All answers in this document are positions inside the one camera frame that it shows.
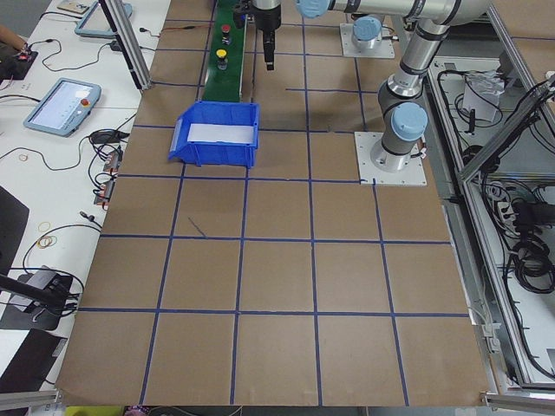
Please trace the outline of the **red push button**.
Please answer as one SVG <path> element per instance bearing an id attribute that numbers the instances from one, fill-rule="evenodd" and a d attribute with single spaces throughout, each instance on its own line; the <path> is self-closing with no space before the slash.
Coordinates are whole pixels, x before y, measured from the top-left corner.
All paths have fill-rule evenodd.
<path id="1" fill-rule="evenodd" d="M 220 27 L 221 31 L 221 42 L 224 45 L 231 44 L 231 25 L 230 24 L 222 24 Z"/>

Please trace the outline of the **yellow push button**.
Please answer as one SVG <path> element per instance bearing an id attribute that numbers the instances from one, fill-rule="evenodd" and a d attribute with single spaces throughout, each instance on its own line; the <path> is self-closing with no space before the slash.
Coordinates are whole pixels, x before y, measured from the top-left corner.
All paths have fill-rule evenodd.
<path id="1" fill-rule="evenodd" d="M 215 52 L 217 58 L 217 68 L 221 71 L 225 71 L 228 66 L 228 53 L 225 49 L 217 49 Z"/>

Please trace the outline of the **green conveyor belt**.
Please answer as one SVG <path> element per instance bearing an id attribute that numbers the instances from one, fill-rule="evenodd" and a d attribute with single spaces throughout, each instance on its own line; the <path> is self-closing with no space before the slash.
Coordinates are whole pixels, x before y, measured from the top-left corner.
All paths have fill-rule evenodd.
<path id="1" fill-rule="evenodd" d="M 238 29 L 234 23 L 236 3 L 216 2 L 203 101 L 241 101 L 246 25 Z"/>

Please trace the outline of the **blue bin with white foam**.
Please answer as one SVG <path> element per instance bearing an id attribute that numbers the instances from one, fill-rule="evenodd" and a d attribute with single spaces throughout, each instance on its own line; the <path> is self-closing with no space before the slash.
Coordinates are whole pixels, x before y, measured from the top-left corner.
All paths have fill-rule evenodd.
<path id="1" fill-rule="evenodd" d="M 254 167 L 257 103 L 197 101 L 176 120 L 169 159 L 187 164 Z"/>

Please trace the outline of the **white foam pad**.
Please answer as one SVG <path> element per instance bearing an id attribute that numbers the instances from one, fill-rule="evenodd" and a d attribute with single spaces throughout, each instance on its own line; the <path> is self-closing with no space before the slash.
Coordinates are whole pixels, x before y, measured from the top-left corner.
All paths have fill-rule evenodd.
<path id="1" fill-rule="evenodd" d="M 193 123 L 189 128 L 187 140 L 250 145 L 254 142 L 254 127 Z"/>

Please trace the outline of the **black power adapter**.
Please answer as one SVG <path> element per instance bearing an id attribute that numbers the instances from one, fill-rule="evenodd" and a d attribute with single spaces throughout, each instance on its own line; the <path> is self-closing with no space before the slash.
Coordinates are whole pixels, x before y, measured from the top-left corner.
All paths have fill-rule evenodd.
<path id="1" fill-rule="evenodd" d="M 112 51 L 114 51 L 114 52 L 120 52 L 120 53 L 123 52 L 123 48 L 122 48 L 122 46 L 120 45 L 120 43 L 119 43 L 117 40 L 113 40 L 113 41 L 109 44 L 109 47 L 110 47 L 110 49 L 111 49 Z"/>

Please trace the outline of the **far teach pendant tablet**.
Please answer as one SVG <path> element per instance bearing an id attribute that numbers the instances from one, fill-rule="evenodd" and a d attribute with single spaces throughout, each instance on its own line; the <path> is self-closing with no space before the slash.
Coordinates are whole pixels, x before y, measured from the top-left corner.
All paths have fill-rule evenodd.
<path id="1" fill-rule="evenodd" d="M 90 6 L 75 27 L 75 34 L 81 37 L 115 39 L 112 26 L 98 1 Z"/>

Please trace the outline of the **teach pendant tablet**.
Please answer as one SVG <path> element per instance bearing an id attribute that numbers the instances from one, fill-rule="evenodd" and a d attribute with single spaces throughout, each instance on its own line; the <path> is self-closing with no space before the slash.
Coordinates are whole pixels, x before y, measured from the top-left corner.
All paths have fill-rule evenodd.
<path id="1" fill-rule="evenodd" d="M 112 26 L 98 1 L 90 6 L 75 27 L 75 34 L 81 37 L 115 39 Z"/>
<path id="2" fill-rule="evenodd" d="M 29 129 L 68 137 L 90 115 L 101 86 L 60 78 L 23 121 Z"/>

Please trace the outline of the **near teach pendant tablet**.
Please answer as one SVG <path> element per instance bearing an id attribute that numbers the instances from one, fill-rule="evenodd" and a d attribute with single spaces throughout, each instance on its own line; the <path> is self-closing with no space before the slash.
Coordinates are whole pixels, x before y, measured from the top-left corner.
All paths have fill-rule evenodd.
<path id="1" fill-rule="evenodd" d="M 90 115 L 101 86 L 60 78 L 23 121 L 29 129 L 68 137 Z"/>

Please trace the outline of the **aluminium frame post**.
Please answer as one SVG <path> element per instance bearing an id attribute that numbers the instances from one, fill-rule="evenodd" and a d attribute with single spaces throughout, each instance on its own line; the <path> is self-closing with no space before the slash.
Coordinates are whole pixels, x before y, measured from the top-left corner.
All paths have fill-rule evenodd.
<path id="1" fill-rule="evenodd" d="M 140 91 L 148 90 L 152 87 L 152 77 L 123 2 L 121 0 L 100 0 L 99 4 L 114 33 L 115 40 L 120 45 L 134 85 Z"/>

